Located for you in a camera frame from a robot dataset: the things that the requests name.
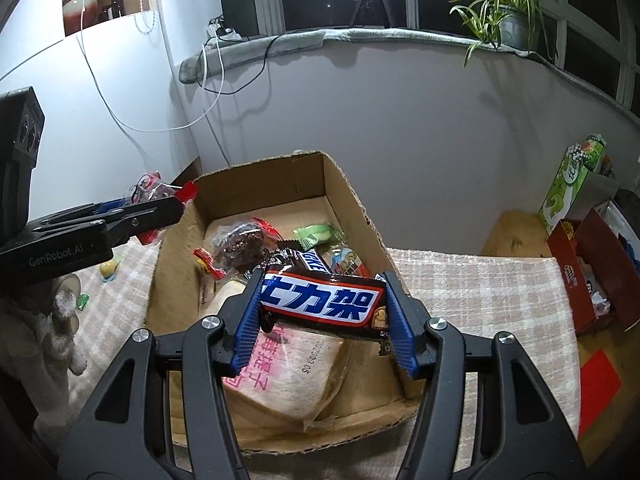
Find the red candy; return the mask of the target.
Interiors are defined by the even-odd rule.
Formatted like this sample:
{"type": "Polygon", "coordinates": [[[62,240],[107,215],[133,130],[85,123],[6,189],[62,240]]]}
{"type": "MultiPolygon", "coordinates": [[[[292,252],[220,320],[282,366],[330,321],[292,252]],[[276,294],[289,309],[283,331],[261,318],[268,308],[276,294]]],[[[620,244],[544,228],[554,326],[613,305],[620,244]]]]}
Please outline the red candy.
{"type": "Polygon", "coordinates": [[[174,196],[177,200],[186,206],[194,200],[198,194],[198,188],[192,181],[188,181],[183,185],[173,185],[165,183],[158,171],[147,172],[138,182],[129,190],[129,203],[138,204],[146,203],[150,200],[174,196]]]}

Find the yellow jelly cup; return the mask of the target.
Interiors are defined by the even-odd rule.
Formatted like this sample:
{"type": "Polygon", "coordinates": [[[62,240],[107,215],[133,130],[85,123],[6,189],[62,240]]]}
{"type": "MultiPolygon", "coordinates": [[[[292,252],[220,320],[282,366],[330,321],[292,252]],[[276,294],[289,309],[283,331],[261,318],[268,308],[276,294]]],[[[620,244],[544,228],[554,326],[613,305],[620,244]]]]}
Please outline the yellow jelly cup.
{"type": "Polygon", "coordinates": [[[116,275],[119,271],[119,267],[120,267],[119,255],[114,255],[114,257],[111,258],[110,260],[100,263],[99,274],[100,274],[101,280],[104,281],[104,283],[113,281],[114,278],[116,278],[116,275]]]}

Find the dark dates snack bag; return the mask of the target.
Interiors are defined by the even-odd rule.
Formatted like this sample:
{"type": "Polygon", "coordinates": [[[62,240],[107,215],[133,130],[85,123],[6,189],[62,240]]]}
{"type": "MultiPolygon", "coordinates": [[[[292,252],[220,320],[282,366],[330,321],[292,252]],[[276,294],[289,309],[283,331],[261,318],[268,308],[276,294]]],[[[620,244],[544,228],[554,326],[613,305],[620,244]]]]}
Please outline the dark dates snack bag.
{"type": "Polygon", "coordinates": [[[253,217],[217,226],[210,237],[214,266],[242,270],[257,266],[278,248],[280,233],[267,221],[253,217]]]}

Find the green candy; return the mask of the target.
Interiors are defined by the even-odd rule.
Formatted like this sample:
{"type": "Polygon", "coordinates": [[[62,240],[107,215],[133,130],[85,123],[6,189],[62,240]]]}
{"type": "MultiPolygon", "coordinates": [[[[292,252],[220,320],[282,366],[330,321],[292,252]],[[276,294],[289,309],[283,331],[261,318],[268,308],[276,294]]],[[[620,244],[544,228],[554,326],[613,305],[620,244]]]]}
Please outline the green candy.
{"type": "Polygon", "coordinates": [[[302,226],[293,231],[295,239],[303,250],[309,250],[325,244],[344,242],[345,234],[332,223],[315,223],[302,226]]]}

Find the Snickers chocolate bar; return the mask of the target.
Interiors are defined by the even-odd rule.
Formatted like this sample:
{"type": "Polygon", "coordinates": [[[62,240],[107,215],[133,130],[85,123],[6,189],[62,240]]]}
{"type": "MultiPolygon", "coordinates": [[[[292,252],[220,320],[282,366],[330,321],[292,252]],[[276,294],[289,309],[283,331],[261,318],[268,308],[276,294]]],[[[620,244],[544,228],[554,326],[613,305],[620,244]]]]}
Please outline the Snickers chocolate bar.
{"type": "Polygon", "coordinates": [[[386,284],[377,278],[268,266],[259,299],[273,322],[390,348],[386,284]]]}

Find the red flat envelope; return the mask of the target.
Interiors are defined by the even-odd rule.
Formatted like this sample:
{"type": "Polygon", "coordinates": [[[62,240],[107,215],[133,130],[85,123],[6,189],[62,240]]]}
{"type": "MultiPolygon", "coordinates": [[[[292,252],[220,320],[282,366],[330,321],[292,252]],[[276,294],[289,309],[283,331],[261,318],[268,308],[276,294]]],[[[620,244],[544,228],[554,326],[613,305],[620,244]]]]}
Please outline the red flat envelope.
{"type": "Polygon", "coordinates": [[[611,404],[622,381],[602,349],[580,368],[580,417],[578,436],[585,434],[611,404]]]}

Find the pink plaid tablecloth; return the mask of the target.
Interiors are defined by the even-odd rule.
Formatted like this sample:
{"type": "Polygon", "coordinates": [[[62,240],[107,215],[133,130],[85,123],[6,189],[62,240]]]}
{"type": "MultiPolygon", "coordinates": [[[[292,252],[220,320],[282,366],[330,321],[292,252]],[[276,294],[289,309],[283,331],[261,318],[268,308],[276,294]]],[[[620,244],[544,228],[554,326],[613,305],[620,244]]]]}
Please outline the pink plaid tablecloth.
{"type": "MultiPolygon", "coordinates": [[[[75,344],[88,361],[68,378],[76,417],[126,336],[148,312],[160,244],[136,240],[116,248],[120,269],[104,282],[94,266],[78,273],[89,305],[79,315],[75,344]]],[[[388,252],[410,292],[462,332],[514,333],[547,382],[571,430],[579,426],[577,340],[561,271],[552,258],[451,255],[392,248],[388,252]]]]}

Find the small Snickers mini bar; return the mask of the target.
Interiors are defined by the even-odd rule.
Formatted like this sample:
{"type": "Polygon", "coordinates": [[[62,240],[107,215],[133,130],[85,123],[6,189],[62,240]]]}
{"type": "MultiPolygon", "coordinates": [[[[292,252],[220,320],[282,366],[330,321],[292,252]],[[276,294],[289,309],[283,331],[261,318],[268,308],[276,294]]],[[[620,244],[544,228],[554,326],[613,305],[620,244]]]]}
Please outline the small Snickers mini bar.
{"type": "Polygon", "coordinates": [[[278,245],[278,248],[269,256],[267,263],[268,266],[292,266],[311,272],[330,273],[328,265],[314,248],[303,250],[297,242],[289,240],[278,245]]]}

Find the red open gift box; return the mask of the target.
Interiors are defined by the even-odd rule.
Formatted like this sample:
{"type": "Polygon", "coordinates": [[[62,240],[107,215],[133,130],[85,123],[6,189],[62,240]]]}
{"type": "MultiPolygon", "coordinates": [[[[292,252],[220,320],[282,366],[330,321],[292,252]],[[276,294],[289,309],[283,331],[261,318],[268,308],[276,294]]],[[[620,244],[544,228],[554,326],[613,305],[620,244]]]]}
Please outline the red open gift box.
{"type": "Polygon", "coordinates": [[[578,335],[611,322],[625,330],[639,323],[636,265],[595,209],[582,221],[559,222],[547,245],[560,267],[578,335]]]}

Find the packaged white bread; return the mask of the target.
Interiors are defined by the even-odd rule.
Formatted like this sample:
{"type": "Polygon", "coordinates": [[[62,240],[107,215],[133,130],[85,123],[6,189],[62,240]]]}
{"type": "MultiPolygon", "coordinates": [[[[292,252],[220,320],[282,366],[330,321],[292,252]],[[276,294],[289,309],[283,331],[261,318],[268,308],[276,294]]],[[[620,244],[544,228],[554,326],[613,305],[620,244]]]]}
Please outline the packaged white bread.
{"type": "Polygon", "coordinates": [[[352,350],[350,340],[286,323],[259,332],[247,366],[222,381],[233,425],[310,429],[340,390],[352,350]]]}

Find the white power strip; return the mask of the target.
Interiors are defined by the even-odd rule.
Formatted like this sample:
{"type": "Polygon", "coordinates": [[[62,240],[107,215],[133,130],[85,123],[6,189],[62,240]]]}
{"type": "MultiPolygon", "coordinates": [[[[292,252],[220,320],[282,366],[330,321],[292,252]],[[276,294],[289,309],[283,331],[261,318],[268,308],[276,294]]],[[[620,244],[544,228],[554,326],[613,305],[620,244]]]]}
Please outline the white power strip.
{"type": "Polygon", "coordinates": [[[209,38],[217,37],[220,42],[236,44],[243,41],[243,37],[235,29],[227,27],[223,20],[211,20],[206,30],[209,38]]]}

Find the cardboard box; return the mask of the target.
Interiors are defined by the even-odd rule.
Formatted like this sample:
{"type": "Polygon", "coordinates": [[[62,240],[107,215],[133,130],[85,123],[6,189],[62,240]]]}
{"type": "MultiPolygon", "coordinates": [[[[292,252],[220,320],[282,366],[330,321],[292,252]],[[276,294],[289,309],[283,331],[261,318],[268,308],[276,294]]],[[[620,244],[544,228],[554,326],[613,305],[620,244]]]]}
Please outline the cardboard box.
{"type": "Polygon", "coordinates": [[[258,160],[198,178],[165,234],[146,322],[186,330],[256,292],[258,315],[222,345],[224,393],[250,454],[302,454],[379,434],[423,392],[388,342],[396,268],[344,172],[327,154],[258,160]]]}

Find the green tissue box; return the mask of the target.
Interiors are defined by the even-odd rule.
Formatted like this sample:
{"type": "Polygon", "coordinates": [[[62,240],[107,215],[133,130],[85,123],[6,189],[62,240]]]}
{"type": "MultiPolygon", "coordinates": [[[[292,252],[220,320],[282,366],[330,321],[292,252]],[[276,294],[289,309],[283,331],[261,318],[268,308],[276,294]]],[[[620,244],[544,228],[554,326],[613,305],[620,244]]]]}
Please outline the green tissue box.
{"type": "Polygon", "coordinates": [[[601,169],[607,145],[605,138],[595,133],[587,136],[582,143],[570,145],[565,150],[538,211],[538,217],[548,234],[568,213],[588,174],[601,169]]]}

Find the potted spider plant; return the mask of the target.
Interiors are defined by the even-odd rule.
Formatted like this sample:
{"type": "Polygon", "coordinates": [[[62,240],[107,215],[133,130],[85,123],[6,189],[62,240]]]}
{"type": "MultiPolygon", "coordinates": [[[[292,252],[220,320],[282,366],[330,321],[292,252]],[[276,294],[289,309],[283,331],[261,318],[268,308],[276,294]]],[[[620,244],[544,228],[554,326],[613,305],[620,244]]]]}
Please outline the potted spider plant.
{"type": "Polygon", "coordinates": [[[541,0],[450,0],[449,3],[449,13],[456,14],[475,38],[465,50],[464,66],[480,48],[498,51],[507,46],[531,51],[540,32],[544,41],[548,41],[541,0]]]}

